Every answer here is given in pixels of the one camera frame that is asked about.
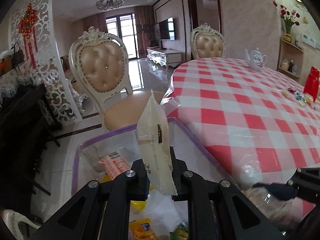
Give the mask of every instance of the brown curtain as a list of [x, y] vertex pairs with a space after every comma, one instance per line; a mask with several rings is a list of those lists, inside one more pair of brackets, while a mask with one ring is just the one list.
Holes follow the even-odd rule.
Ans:
[[134, 16], [136, 18], [139, 58], [143, 58], [147, 56], [146, 49], [149, 46], [149, 41], [155, 38], [153, 6], [136, 6]]
[[88, 29], [93, 26], [95, 29], [98, 28], [101, 32], [107, 33], [107, 24], [104, 12], [84, 18], [82, 23], [85, 31], [88, 31]]

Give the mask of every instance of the white carved chair frame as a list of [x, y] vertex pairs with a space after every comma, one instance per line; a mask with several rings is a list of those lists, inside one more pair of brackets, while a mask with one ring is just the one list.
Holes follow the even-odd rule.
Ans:
[[[124, 75], [122, 80], [112, 90], [107, 92], [99, 92], [88, 82], [81, 69], [80, 52], [86, 46], [98, 46], [105, 41], [114, 42], [114, 40], [120, 44], [120, 49], [124, 58]], [[85, 31], [83, 35], [72, 44], [69, 50], [69, 63], [74, 77], [78, 81], [79, 85], [83, 87], [84, 91], [86, 91], [86, 94], [88, 94], [93, 100], [101, 116], [104, 116], [107, 111], [106, 107], [104, 106], [105, 101], [119, 93], [122, 89], [126, 89], [127, 94], [132, 93], [132, 86], [129, 79], [128, 53], [123, 41], [118, 36], [110, 33], [100, 32], [99, 29], [95, 29], [93, 26], [91, 26], [87, 32]]]
[[203, 34], [205, 36], [216, 36], [216, 37], [220, 38], [222, 41], [222, 46], [223, 46], [223, 51], [222, 51], [221, 57], [226, 56], [226, 44], [225, 44], [225, 40], [224, 40], [223, 35], [220, 32], [218, 32], [217, 30], [214, 30], [213, 28], [211, 28], [210, 25], [205, 23], [205, 24], [193, 29], [191, 32], [191, 36], [190, 36], [191, 52], [192, 52], [192, 55], [195, 59], [200, 58], [198, 50], [196, 48], [197, 36], [199, 34]]

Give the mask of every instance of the metal screw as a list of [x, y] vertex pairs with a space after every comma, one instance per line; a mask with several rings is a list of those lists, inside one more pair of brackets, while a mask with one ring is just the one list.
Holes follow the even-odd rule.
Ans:
[[97, 182], [96, 180], [92, 180], [89, 182], [89, 188], [95, 188], [99, 185], [99, 182]]
[[226, 180], [226, 179], [223, 180], [223, 181], [221, 181], [220, 184], [221, 184], [221, 186], [223, 186], [223, 187], [230, 187], [230, 185], [231, 185], [230, 181], [228, 181], [228, 180]]
[[192, 171], [185, 171], [183, 173], [183, 176], [185, 176], [187, 178], [191, 178], [193, 176], [193, 172]]
[[134, 175], [136, 175], [136, 172], [135, 171], [127, 171], [125, 174], [127, 177], [133, 177]]

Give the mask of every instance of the beige leather chair back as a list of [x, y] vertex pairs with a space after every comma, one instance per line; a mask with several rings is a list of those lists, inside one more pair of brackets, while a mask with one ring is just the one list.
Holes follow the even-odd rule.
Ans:
[[205, 23], [191, 32], [191, 52], [194, 58], [225, 57], [224, 38]]
[[104, 103], [120, 90], [132, 93], [129, 80], [129, 59], [123, 41], [93, 26], [75, 41], [69, 50], [71, 71], [104, 115]]

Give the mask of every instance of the chandelier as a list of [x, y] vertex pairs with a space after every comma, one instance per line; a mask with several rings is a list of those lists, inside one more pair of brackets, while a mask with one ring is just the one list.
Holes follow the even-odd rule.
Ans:
[[108, 10], [113, 8], [119, 8], [124, 3], [124, 0], [100, 0], [96, 2], [96, 7], [99, 10]]

